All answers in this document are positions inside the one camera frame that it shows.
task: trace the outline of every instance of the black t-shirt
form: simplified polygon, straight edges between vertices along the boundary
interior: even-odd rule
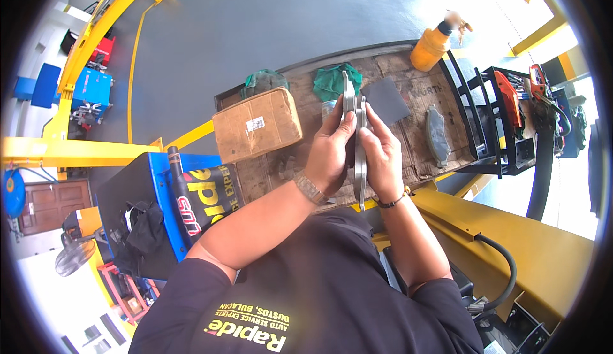
[[[483,352],[456,282],[404,296],[387,283],[370,239],[352,230],[365,221],[342,214],[308,218],[234,285],[209,262],[180,262],[130,352]]]

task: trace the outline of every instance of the cardboard box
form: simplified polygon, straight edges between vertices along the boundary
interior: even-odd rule
[[[275,88],[213,115],[221,162],[254,158],[302,140],[291,93]]]
[[[132,315],[136,315],[143,310],[143,307],[135,297],[125,297],[123,298],[123,302],[126,304],[127,309],[132,313]]]

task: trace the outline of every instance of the red toolbox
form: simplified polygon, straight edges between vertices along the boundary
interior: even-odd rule
[[[107,66],[109,63],[109,59],[111,58],[111,51],[113,50],[113,44],[115,43],[115,37],[113,36],[112,40],[109,40],[106,37],[103,37],[102,40],[96,46],[94,53],[91,54],[89,58],[90,61],[96,61],[96,56],[98,53],[104,54],[104,59],[102,61],[103,66]]]

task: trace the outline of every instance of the wooden workbench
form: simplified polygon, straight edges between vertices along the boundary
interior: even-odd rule
[[[322,123],[322,102],[313,93],[313,79],[317,69],[350,62],[363,75],[363,87],[384,77],[392,77],[396,88],[411,110],[409,117],[390,127],[402,144],[402,176],[406,185],[411,186],[430,180],[475,161],[468,147],[466,129],[460,117],[456,98],[443,71],[438,65],[427,73],[418,71],[409,60],[411,50],[412,45],[407,44],[358,50],[283,71],[295,100],[304,134],[303,142],[311,143]],[[232,91],[227,93],[225,98],[217,97],[220,110],[240,101],[236,89],[233,93]],[[430,105],[436,105],[439,113],[445,117],[445,134],[451,154],[448,166],[443,168],[436,166],[436,160],[427,143],[425,119],[426,110]],[[278,178],[274,170],[276,161],[283,153],[287,154],[288,148],[295,148],[295,145],[236,163],[239,186],[245,204],[264,196],[284,182]],[[352,183],[353,169],[350,169],[348,178],[335,196],[336,203],[320,206],[318,212],[356,203]],[[366,198],[371,198],[373,195],[373,190],[367,186]]]

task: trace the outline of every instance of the man's left hand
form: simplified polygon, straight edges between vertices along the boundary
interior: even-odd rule
[[[356,131],[356,114],[348,112],[343,122],[343,96],[313,139],[305,167],[306,177],[317,189],[332,197],[347,177],[345,145]]]

